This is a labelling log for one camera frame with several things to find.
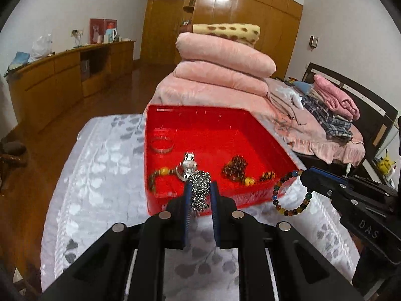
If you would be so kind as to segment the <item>beige folded garment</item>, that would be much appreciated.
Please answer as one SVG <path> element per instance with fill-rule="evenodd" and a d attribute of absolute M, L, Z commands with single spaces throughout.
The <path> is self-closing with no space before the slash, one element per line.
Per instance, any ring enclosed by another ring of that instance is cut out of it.
<path fill-rule="evenodd" d="M 278 80 L 268 78 L 267 98 L 270 102 L 284 114 L 287 114 L 291 120 L 295 120 L 298 125 L 305 125 L 307 117 L 302 104 L 302 97 L 293 88 L 285 85 Z"/>

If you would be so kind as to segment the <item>grey floral table cloth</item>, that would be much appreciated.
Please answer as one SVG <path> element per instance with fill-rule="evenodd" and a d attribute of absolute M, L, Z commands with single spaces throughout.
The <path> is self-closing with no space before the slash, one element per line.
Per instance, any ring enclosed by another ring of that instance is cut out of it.
<path fill-rule="evenodd" d="M 144 186 L 145 114 L 93 118 L 77 136 L 48 208 L 41 241 L 45 291 L 107 229 L 148 217 Z M 348 281 L 360 255 L 329 199 L 313 194 L 287 219 Z M 210 215 L 191 221 L 189 246 L 166 252 L 165 300 L 239 300 L 236 249 L 220 250 Z"/>

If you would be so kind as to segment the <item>lower pink folded quilt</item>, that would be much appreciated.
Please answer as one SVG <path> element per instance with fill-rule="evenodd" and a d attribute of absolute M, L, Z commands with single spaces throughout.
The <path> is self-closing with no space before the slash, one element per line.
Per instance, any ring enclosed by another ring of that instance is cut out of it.
<path fill-rule="evenodd" d="M 261 79 L 205 61 L 182 61 L 176 66 L 177 78 L 223 86 L 261 97 L 268 94 L 268 85 Z"/>

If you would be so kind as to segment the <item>yellow pikachu toy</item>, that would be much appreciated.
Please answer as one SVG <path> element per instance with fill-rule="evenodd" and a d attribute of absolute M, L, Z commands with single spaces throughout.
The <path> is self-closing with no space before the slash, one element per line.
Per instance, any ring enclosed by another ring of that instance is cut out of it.
<path fill-rule="evenodd" d="M 385 157 L 377 162 L 377 168 L 384 178 L 390 180 L 395 171 L 395 164 L 396 161 L 391 159 L 389 152 L 386 150 Z"/>

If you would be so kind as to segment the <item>wall telephone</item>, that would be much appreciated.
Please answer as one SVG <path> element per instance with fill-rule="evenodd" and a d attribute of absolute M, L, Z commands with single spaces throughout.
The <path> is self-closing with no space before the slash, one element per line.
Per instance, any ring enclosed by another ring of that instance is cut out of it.
<path fill-rule="evenodd" d="M 318 41 L 319 41 L 319 38 L 318 38 L 318 37 L 316 37 L 316 36 L 314 36 L 314 35 L 311 35 L 311 36 L 310 36 L 310 39 L 309 39 L 309 47 L 310 47 L 311 49 L 317 48 Z"/>

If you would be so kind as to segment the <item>white plastic bag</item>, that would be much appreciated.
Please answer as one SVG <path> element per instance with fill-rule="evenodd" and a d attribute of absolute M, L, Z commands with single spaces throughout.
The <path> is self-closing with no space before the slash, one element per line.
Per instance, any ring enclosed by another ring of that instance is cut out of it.
<path fill-rule="evenodd" d="M 52 34 L 46 33 L 36 39 L 31 48 L 29 62 L 35 62 L 52 53 Z"/>

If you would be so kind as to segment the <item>wide silver bangle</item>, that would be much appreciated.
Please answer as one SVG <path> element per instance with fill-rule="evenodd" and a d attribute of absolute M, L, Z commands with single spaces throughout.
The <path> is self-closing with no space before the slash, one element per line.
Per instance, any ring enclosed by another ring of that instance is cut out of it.
<path fill-rule="evenodd" d="M 152 151 L 158 154 L 167 154 L 174 149 L 174 141 L 166 136 L 154 137 L 150 142 Z"/>

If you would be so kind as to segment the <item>pink folded towel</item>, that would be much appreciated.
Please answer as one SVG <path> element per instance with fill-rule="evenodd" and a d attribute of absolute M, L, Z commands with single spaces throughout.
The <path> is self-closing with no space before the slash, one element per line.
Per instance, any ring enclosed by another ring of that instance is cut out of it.
<path fill-rule="evenodd" d="M 313 80 L 314 89 L 332 112 L 350 122 L 360 119 L 360 110 L 347 93 L 320 74 L 315 74 Z"/>

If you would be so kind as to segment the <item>wooden sideboard desk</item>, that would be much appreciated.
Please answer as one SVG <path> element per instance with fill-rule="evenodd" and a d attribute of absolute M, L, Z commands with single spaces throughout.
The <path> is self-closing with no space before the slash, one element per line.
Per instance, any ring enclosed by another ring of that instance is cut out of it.
<path fill-rule="evenodd" d="M 39 132 L 83 99 L 129 77 L 134 47 L 131 40 L 93 44 L 9 73 L 6 81 L 18 124 Z"/>

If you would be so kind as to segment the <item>red plastic tray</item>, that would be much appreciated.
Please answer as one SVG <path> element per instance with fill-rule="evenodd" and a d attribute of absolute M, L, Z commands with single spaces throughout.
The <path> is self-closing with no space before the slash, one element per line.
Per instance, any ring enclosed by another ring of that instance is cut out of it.
<path fill-rule="evenodd" d="M 167 154 L 151 150 L 154 137 L 174 141 Z M 294 157 L 249 111 L 224 107 L 150 105 L 145 121 L 144 174 L 147 210 L 155 215 L 168 202 L 183 195 L 185 183 L 174 173 L 157 175 L 161 169 L 174 170 L 186 152 L 195 153 L 198 168 L 216 181 L 220 194 L 246 208 L 272 199 L 275 183 L 299 169 Z M 234 156 L 245 159 L 246 177 L 256 180 L 245 186 L 223 176 L 222 168 Z"/>

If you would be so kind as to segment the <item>black bed headboard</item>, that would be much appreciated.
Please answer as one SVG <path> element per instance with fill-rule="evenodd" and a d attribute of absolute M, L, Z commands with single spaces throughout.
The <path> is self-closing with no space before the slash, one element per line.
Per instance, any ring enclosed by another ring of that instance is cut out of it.
<path fill-rule="evenodd" d="M 398 111 L 387 101 L 361 84 L 318 64 L 309 63 L 303 81 L 311 83 L 313 76 L 320 74 L 347 93 L 360 110 L 360 119 L 354 122 L 364 138 L 365 158 L 372 160 L 383 147 Z"/>

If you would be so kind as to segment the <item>silver metal wristwatch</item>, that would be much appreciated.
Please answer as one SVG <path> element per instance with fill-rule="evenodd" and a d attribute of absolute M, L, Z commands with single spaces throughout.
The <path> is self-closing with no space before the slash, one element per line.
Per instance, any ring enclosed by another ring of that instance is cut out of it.
<path fill-rule="evenodd" d="M 186 182 L 197 170 L 197 167 L 198 165 L 195 161 L 195 153 L 186 152 L 183 160 L 175 167 L 175 174 L 181 181 Z"/>

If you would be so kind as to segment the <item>white electric kettle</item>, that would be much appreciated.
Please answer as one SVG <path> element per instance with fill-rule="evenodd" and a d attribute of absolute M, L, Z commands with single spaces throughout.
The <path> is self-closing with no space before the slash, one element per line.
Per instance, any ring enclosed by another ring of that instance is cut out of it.
<path fill-rule="evenodd" d="M 118 31 L 116 28 L 106 29 L 104 38 L 103 38 L 103 42 L 105 44 L 112 43 L 115 41 L 117 36 L 118 36 Z"/>

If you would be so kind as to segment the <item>yellow brown spotted blanket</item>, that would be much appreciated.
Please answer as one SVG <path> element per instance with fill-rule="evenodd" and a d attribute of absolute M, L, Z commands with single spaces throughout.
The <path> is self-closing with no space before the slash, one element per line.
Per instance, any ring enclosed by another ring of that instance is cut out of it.
<path fill-rule="evenodd" d="M 260 39 L 261 29 L 247 23 L 189 24 L 180 26 L 179 32 L 221 37 L 253 48 Z"/>

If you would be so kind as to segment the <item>pink folded quilt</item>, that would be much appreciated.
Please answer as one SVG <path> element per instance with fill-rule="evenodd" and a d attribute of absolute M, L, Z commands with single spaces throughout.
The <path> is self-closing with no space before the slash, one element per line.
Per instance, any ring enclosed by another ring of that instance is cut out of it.
<path fill-rule="evenodd" d="M 182 33 L 175 45 L 185 60 L 207 61 L 257 78 L 270 77 L 277 70 L 270 56 L 221 37 Z"/>
<path fill-rule="evenodd" d="M 205 61 L 182 61 L 176 66 L 177 78 L 223 86 L 261 97 L 268 94 L 268 85 L 261 79 Z"/>

